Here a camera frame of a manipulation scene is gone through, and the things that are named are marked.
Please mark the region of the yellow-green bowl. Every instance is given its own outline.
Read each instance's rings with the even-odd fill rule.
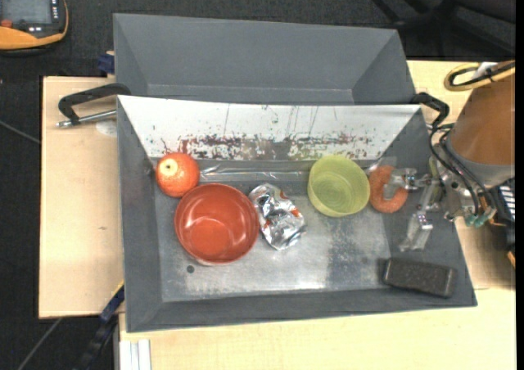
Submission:
[[[368,176],[351,159],[324,156],[309,172],[308,197],[318,211],[330,217],[358,213],[369,201]]]

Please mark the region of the black eraser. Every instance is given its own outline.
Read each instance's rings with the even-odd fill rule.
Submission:
[[[393,287],[451,297],[457,283],[457,270],[445,265],[389,258],[382,280]]]

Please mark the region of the gray plastic tray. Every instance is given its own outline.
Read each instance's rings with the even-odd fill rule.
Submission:
[[[348,105],[405,104],[414,94],[398,34],[383,29],[116,15],[115,51],[117,81],[137,96]],[[397,214],[381,216],[367,208],[341,226],[314,214],[303,175],[275,174],[273,183],[300,205],[311,225],[322,221],[318,232],[309,230],[300,245],[285,252],[288,259],[314,252],[311,261],[291,269],[288,265],[296,261],[282,261],[260,238],[244,258],[249,261],[251,255],[250,267],[238,262],[221,273],[200,266],[174,236],[177,201],[157,190],[155,159],[120,102],[117,118],[128,331],[476,303],[454,225],[441,214],[430,216],[435,230],[425,251],[398,250],[417,196]],[[426,172],[427,139],[417,111],[381,155]],[[261,181],[237,182],[230,176],[226,183],[248,192]],[[454,296],[440,299],[386,287],[380,275],[382,260],[389,256],[456,268]],[[266,257],[274,266],[260,267]]]

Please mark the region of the orange device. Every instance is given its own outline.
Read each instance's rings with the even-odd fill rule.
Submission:
[[[0,52],[49,48],[67,33],[64,0],[0,0]]]

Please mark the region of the cable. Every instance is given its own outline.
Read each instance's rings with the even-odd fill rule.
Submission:
[[[482,193],[486,196],[486,198],[489,198],[490,206],[495,208],[495,200],[491,194],[491,192],[486,190],[486,186],[482,183],[482,181],[477,178],[477,176],[471,172],[468,168],[466,168],[458,159],[456,156],[451,153],[449,148],[444,143],[444,138],[447,138],[448,133],[442,135],[440,137],[439,143],[442,147],[442,150],[444,150],[445,154],[453,159],[455,163],[469,176],[469,178],[475,182],[475,184],[482,190]]]
[[[9,125],[8,123],[4,123],[2,120],[0,120],[0,127],[8,129],[8,130],[12,131],[13,133],[18,134],[19,136],[21,136],[23,138],[27,138],[31,142],[35,142],[37,144],[42,144],[37,138],[34,138],[33,136],[30,136],[27,133],[24,133],[23,131],[20,131],[19,129],[15,129],[13,126]]]
[[[442,163],[442,165],[447,168],[449,171],[451,171],[452,173],[454,173],[455,175],[457,175],[458,177],[460,177],[460,179],[462,180],[464,186],[466,187],[466,189],[470,192],[471,196],[472,196],[472,200],[473,200],[473,204],[475,206],[475,211],[473,212],[474,215],[478,215],[479,213],[479,202],[478,202],[478,198],[477,198],[477,194],[473,191],[473,187],[470,185],[470,183],[468,182],[468,180],[466,179],[466,177],[464,176],[463,172],[457,168],[455,168],[454,166],[452,166],[451,164],[449,164],[448,162],[446,162],[445,160],[443,160],[440,155],[436,152],[431,140],[433,139],[433,136],[435,135],[435,133],[437,132],[440,132],[442,131],[443,129],[448,129],[445,134],[443,136],[440,137],[440,144],[442,145],[442,138],[447,136],[449,131],[451,131],[451,125],[452,124],[447,124],[445,126],[442,126],[442,127],[435,127],[432,131],[431,131],[431,134],[430,134],[430,137],[429,137],[429,148],[431,150],[431,153],[434,155],[434,157]]]
[[[31,360],[31,357],[33,357],[36,350],[39,348],[39,346],[45,341],[45,339],[51,335],[51,332],[54,331],[54,329],[58,326],[58,324],[62,321],[62,318],[57,319],[52,326],[46,331],[45,334],[43,334],[42,338],[40,338],[40,341],[36,343],[36,345],[33,347],[33,349],[27,354],[22,364],[16,369],[16,370],[22,370],[25,365]]]

